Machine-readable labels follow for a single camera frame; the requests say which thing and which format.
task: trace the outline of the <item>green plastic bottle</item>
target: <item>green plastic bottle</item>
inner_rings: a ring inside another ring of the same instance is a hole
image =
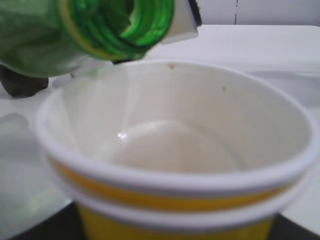
[[[174,15],[175,0],[0,0],[0,64],[46,78],[88,58],[140,59]]]

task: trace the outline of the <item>stacked cups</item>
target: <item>stacked cups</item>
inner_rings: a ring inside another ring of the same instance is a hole
[[[266,240],[308,185],[320,139],[262,80],[168,60],[78,77],[35,127],[89,240]]]

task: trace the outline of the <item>white wall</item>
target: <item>white wall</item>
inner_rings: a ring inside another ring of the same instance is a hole
[[[197,0],[205,24],[320,26],[320,0]]]

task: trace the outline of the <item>bottle neck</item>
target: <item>bottle neck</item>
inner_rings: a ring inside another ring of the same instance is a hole
[[[167,34],[174,0],[57,0],[62,25],[92,57],[139,59]]]

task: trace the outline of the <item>yellow cup base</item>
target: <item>yellow cup base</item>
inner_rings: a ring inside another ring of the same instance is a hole
[[[185,234],[139,228],[78,206],[88,240],[266,240],[274,218],[222,232]]]

